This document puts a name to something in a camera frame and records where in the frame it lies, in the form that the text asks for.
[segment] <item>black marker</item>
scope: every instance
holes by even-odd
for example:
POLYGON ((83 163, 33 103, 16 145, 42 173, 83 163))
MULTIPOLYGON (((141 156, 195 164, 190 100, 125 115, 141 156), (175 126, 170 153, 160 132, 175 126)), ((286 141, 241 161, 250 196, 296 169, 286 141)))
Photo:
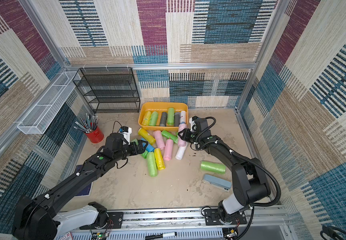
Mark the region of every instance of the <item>black marker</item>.
POLYGON ((146 236, 145 240, 152 240, 152 239, 164 238, 164 237, 174 237, 174 236, 177 236, 176 232, 168 232, 168 233, 163 233, 163 234, 159 234, 159 235, 146 236))

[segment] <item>patterned fabric wall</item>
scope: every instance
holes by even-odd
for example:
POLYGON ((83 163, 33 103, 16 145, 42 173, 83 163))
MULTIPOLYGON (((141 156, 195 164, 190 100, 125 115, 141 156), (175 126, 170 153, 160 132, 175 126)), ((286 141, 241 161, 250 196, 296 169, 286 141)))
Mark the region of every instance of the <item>patterned fabric wall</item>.
POLYGON ((59 71, 18 0, 0 1, 0 136, 59 71))
POLYGON ((299 239, 346 231, 346 0, 291 0, 241 114, 299 239))
POLYGON ((85 106, 74 90, 43 135, 20 133, 0 158, 0 233, 11 233, 15 205, 22 195, 34 198, 74 169, 71 161, 83 133, 73 126, 87 112, 85 106))
POLYGON ((233 108, 250 69, 133 71, 141 103, 178 102, 189 108, 233 108))
POLYGON ((72 65, 255 61, 277 0, 33 0, 72 65))

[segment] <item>red wire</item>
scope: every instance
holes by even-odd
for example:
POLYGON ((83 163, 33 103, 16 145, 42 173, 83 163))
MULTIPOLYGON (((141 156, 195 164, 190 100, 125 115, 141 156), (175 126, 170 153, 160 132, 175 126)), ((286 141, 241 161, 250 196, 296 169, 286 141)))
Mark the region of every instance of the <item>red wire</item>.
POLYGON ((109 219, 109 221, 110 221, 109 224, 110 224, 112 227, 110 228, 110 231, 108 232, 108 237, 109 237, 110 233, 112 232, 112 229, 113 229, 113 226, 114 226, 113 221, 112 221, 111 219, 109 219))
POLYGON ((236 230, 237 230, 237 234, 239 235, 238 226, 240 225, 240 220, 238 220, 237 218, 236 218, 236 220, 237 220, 237 227, 236 227, 236 230))

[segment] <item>red pencil cup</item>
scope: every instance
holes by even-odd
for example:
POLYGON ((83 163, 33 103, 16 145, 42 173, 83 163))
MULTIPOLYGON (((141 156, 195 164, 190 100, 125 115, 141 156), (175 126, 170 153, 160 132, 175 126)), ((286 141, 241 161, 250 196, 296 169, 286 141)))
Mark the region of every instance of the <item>red pencil cup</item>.
POLYGON ((98 127, 93 132, 85 134, 92 143, 99 143, 103 140, 103 133, 98 127))

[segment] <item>green trash bag roll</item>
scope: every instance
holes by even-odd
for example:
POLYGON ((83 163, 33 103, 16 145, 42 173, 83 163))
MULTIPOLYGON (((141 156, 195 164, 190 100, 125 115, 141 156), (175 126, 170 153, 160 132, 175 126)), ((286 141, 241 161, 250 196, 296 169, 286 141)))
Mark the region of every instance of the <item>green trash bag roll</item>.
POLYGON ((157 172, 156 159, 154 158, 154 152, 148 153, 147 165, 148 165, 149 176, 151 177, 157 176, 158 172, 157 172))
POLYGON ((219 163, 201 161, 201 170, 224 174, 226 166, 219 163))
POLYGON ((158 113, 156 111, 152 112, 150 120, 149 120, 149 126, 156 126, 158 120, 158 113))
POLYGON ((168 108, 168 119, 166 120, 166 124, 174 125, 174 108, 168 108))
POLYGON ((164 131, 161 132, 161 134, 162 134, 162 136, 166 137, 167 139, 169 139, 169 138, 172 139, 175 144, 178 143, 178 137, 174 136, 170 132, 164 130, 164 131))
POLYGON ((148 155, 148 151, 146 151, 146 150, 144 151, 144 153, 141 154, 141 156, 142 156, 143 158, 146 158, 147 155, 148 155))

